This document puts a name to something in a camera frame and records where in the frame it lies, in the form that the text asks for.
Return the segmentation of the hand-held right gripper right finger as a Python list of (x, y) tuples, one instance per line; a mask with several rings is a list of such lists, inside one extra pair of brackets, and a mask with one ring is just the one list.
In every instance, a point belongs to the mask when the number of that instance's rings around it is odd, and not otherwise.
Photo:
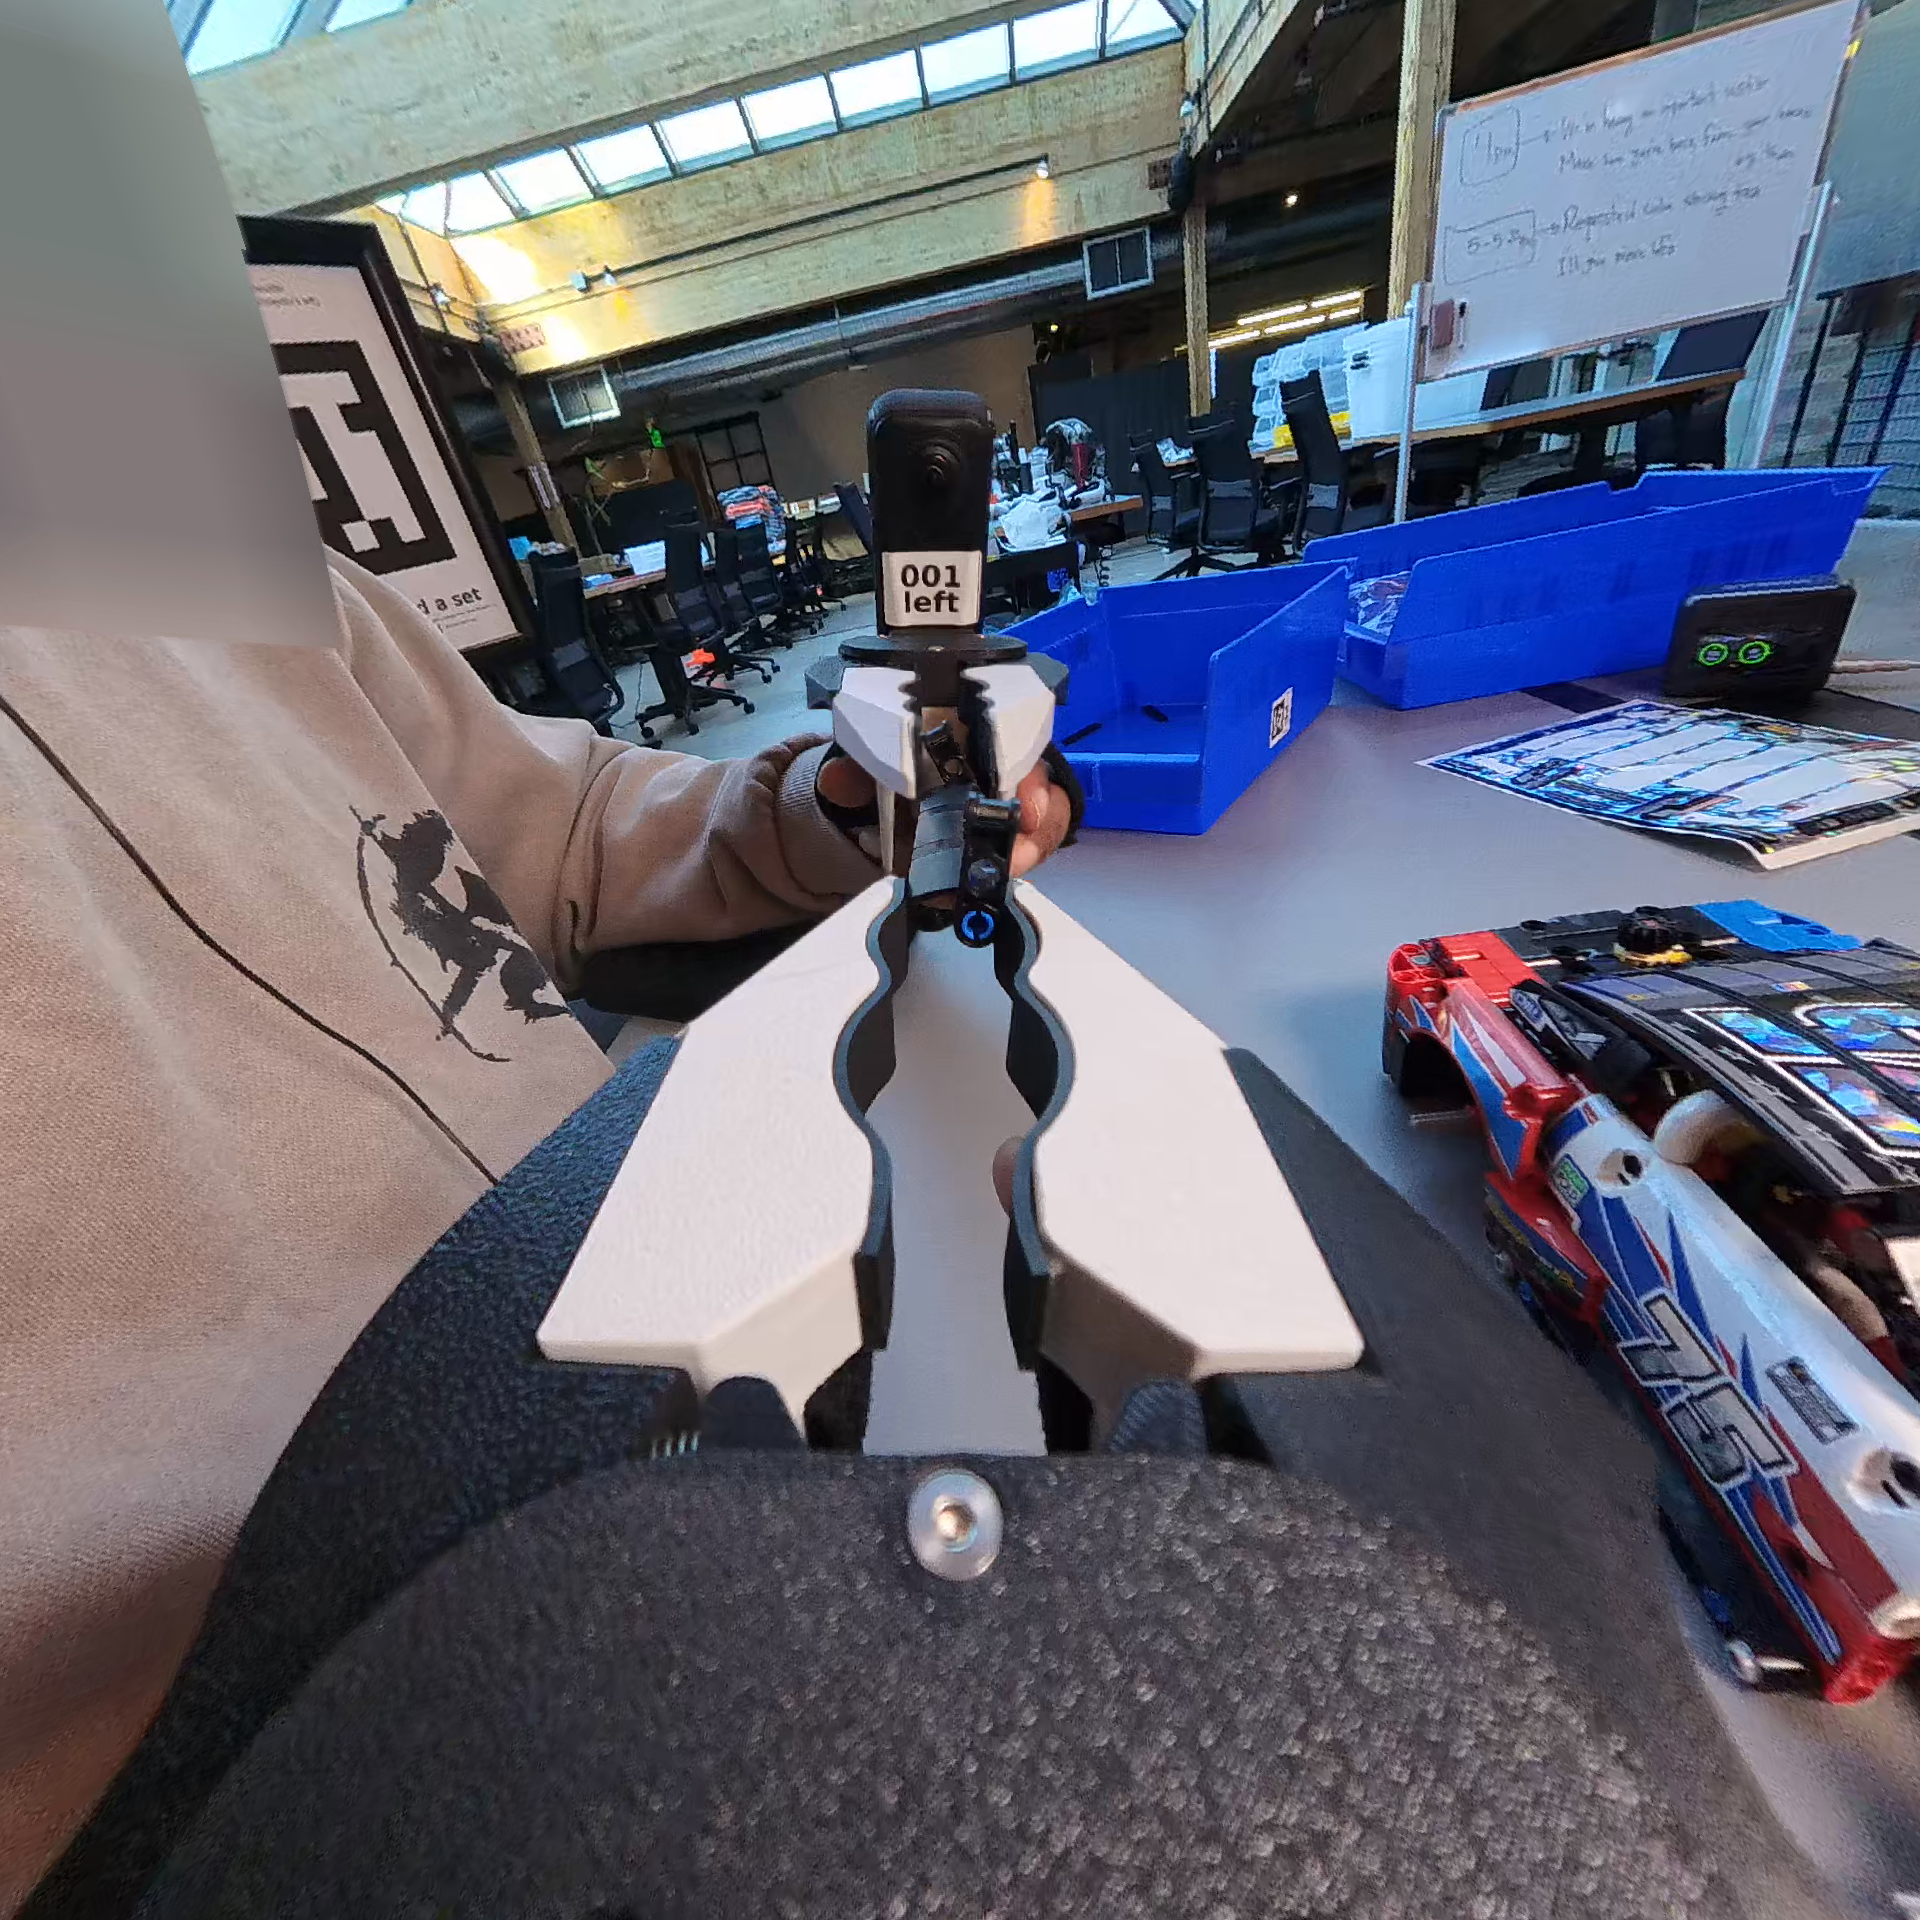
[(1224, 1043), (1028, 882), (995, 977), (1031, 1114), (1002, 1303), (1046, 1440), (1112, 1440), (1158, 1380), (1359, 1370), (1362, 1325)]

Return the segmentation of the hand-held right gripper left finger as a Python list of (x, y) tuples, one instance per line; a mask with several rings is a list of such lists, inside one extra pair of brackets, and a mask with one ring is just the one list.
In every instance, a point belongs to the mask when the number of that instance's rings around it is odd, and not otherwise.
[(695, 1015), (540, 1324), (540, 1354), (761, 1380), (808, 1425), (891, 1325), (891, 1082), (911, 907), (870, 885)]

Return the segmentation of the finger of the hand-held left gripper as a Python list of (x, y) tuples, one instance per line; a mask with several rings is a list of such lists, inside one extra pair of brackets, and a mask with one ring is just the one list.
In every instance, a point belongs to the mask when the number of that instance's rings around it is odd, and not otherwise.
[(880, 792), (922, 799), (917, 677), (899, 668), (846, 668), (834, 697), (834, 743)]
[(974, 668), (974, 776), (987, 799), (1017, 799), (1046, 759), (1057, 697), (1031, 659)]

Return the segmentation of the long black lego axle assembly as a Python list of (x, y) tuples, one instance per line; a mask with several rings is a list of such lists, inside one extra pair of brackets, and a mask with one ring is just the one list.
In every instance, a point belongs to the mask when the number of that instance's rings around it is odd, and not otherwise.
[(917, 935), (954, 923), (957, 895), (964, 892), (967, 806), (974, 783), (943, 783), (917, 805), (911, 858), (905, 868), (911, 923)]

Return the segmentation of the person's left forearm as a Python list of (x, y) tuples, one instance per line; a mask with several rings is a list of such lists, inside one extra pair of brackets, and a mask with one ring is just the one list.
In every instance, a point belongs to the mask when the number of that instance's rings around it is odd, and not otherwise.
[(830, 796), (855, 763), (819, 736), (708, 760), (581, 723), (512, 731), (515, 793), (477, 858), (563, 989), (599, 954), (819, 922), (880, 878), (870, 796)]

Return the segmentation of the red white lego race car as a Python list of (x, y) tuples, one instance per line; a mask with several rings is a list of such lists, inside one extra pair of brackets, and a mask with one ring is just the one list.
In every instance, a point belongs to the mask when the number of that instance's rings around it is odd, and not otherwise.
[(1917, 1665), (1917, 954), (1765, 900), (1403, 944), (1380, 1074), (1474, 1121), (1501, 1280), (1610, 1354), (1740, 1577), (1748, 1685)]

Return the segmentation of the person's left hand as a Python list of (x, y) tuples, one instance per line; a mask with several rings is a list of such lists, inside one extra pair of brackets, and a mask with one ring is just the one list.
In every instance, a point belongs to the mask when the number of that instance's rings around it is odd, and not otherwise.
[[(812, 781), (812, 796), (830, 821), (863, 857), (882, 862), (884, 832), (880, 822), (874, 776), (838, 749), (830, 749)], [(1046, 858), (1078, 835), (1084, 817), (1084, 793), (1071, 775), (1069, 759), (1050, 751), (1019, 783), (1019, 832), (1014, 854), (1014, 876), (1031, 876)]]

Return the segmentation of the blue plastic bin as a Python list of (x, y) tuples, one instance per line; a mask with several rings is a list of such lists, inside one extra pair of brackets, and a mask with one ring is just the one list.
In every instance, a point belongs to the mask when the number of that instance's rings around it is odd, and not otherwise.
[[(1301, 563), (1105, 588), (1014, 623), (1069, 670), (1055, 738), (1087, 829), (1200, 835), (1275, 767), (1334, 698), (1348, 570)], [(1174, 726), (1144, 726), (1154, 702)]]
[(1410, 571), (1387, 641), (1348, 635), (1340, 677), (1387, 709), (1440, 709), (1653, 670), (1696, 590), (1840, 570), (1883, 468), (1661, 468), (1316, 540), (1355, 583)]

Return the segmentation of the black office chair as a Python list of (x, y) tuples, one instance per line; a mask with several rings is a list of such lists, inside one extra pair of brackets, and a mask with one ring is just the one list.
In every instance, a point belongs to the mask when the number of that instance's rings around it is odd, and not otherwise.
[(662, 588), (671, 621), (652, 631), (648, 659), (662, 698), (638, 709), (638, 736), (659, 744), (652, 723), (675, 723), (686, 736), (700, 731), (700, 713), (734, 707), (755, 713), (751, 698), (733, 689), (733, 642), (708, 597), (702, 534), (695, 524), (672, 524), (662, 536)]
[(1235, 571), (1235, 556), (1252, 565), (1290, 563), (1282, 514), (1235, 414), (1190, 419), (1190, 451), (1203, 480), (1190, 576)]
[(1340, 444), (1327, 401), (1323, 374), (1279, 382), (1282, 425), (1301, 472), (1301, 511), (1292, 534), (1301, 546), (1334, 540), (1348, 521), (1348, 451)]
[(755, 631), (761, 642), (790, 650), (795, 617), (786, 611), (780, 578), (770, 558), (765, 524), (721, 524), (711, 534), (716, 576), (730, 596), (730, 607)]
[(581, 720), (611, 738), (625, 694), (599, 654), (579, 556), (571, 550), (540, 546), (529, 553), (529, 578), (535, 596), (531, 668), (540, 687), (522, 697), (522, 713)]

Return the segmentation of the person's beige sweatshirt torso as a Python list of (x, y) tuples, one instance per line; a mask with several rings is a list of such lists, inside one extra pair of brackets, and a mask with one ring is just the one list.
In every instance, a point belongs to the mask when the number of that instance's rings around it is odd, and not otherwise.
[[(5, 697), (222, 944), (504, 1173), (599, 1074), (477, 858), (519, 720), (327, 570), (331, 648), (8, 631)], [(144, 1736), (322, 1376), (479, 1192), (5, 720), (8, 1914)]]

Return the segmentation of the black white marker board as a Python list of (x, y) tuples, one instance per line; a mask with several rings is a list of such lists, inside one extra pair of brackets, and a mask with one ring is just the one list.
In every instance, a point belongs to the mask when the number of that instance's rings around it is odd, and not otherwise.
[(468, 656), (525, 641), (525, 583), (378, 232), (294, 216), (242, 216), (238, 232), (321, 540)]

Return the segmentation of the holographic sticker sheet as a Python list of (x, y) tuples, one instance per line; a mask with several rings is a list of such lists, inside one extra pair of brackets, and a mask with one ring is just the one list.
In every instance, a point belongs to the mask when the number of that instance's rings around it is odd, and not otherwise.
[(1917, 832), (1917, 744), (1738, 709), (1621, 702), (1424, 760), (1580, 821), (1779, 871)]

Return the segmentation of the black device green lights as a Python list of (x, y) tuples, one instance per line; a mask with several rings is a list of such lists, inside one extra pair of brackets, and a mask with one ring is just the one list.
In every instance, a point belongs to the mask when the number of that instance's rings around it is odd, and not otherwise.
[(1675, 615), (1658, 694), (1688, 709), (1804, 716), (1835, 674), (1855, 603), (1840, 576), (1696, 590)]

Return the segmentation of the white whiteboard with writing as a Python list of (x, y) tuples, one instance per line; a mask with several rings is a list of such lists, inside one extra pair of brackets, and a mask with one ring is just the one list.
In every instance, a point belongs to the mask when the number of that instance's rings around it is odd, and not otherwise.
[(1861, 5), (1796, 5), (1453, 106), (1421, 380), (1791, 296)]

